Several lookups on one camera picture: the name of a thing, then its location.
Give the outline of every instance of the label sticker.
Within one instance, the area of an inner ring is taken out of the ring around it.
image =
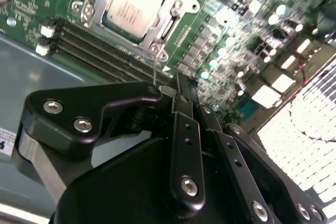
[[[14,148],[16,134],[0,128],[0,153],[11,156]]]

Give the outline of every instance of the ram slot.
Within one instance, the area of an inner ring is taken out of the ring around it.
[[[114,45],[98,38],[96,35],[87,32],[81,27],[66,23],[63,27],[63,36],[71,36],[71,39],[79,39],[78,43],[88,45],[86,47],[90,50],[98,50],[100,54],[104,55],[107,62],[114,62],[115,65],[122,66],[124,70],[132,72],[133,75],[140,75],[140,79],[151,82],[153,80],[153,67],[143,63],[133,56],[121,51]],[[157,78],[160,84],[166,85],[170,78],[160,71],[157,71]]]

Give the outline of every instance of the black linkage arm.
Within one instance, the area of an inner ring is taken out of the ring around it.
[[[222,131],[178,73],[146,82],[38,91],[26,99],[13,161],[58,203],[53,224],[327,223],[237,125]],[[95,146],[152,137],[93,168]]]

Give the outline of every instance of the mounting hole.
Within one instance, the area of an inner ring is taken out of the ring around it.
[[[192,146],[192,145],[193,145],[193,142],[192,142],[189,138],[186,138],[184,141],[185,141],[185,143],[186,143],[188,146]]]
[[[238,160],[235,160],[235,164],[236,164],[237,166],[239,166],[239,167],[242,167],[241,162],[239,162]]]

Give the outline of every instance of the green circuit board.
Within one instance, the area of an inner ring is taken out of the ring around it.
[[[0,32],[8,37],[35,49],[40,38],[40,29],[46,18],[64,19],[83,31],[89,31],[98,39],[107,41],[113,45],[114,41],[105,34],[90,31],[85,28],[80,16],[71,5],[73,2],[83,0],[12,0],[10,3],[0,6]],[[158,71],[167,77],[171,77],[177,70],[189,76],[200,79],[199,96],[203,102],[209,105],[219,105],[221,110],[226,109],[227,100],[235,100],[237,97],[235,85],[237,78],[233,74],[235,66],[248,69],[249,72],[242,78],[246,81],[251,74],[262,71],[267,65],[258,57],[251,55],[249,45],[257,37],[269,36],[269,17],[276,12],[279,5],[286,6],[286,12],[282,19],[295,20],[304,25],[316,23],[316,8],[324,0],[247,0],[246,10],[238,14],[227,3],[221,0],[197,0],[201,9],[197,14],[185,14],[178,27],[165,45],[165,51],[169,55],[167,62],[158,63]],[[257,2],[257,11],[252,12],[251,3]],[[15,25],[9,25],[8,19],[14,19]],[[208,26],[210,18],[215,18],[220,29],[212,29],[216,39],[212,41],[210,49],[204,52],[197,63],[184,63],[184,57],[200,33],[200,29]],[[226,42],[228,37],[235,39],[233,45]],[[286,41],[276,44],[277,55],[286,50]],[[147,66],[152,66],[153,61],[138,57],[128,52],[137,60]],[[92,76],[90,70],[82,65],[72,63],[58,54],[53,56],[62,63]],[[209,62],[216,60],[216,66]],[[207,71],[209,76],[201,78],[202,72]]]

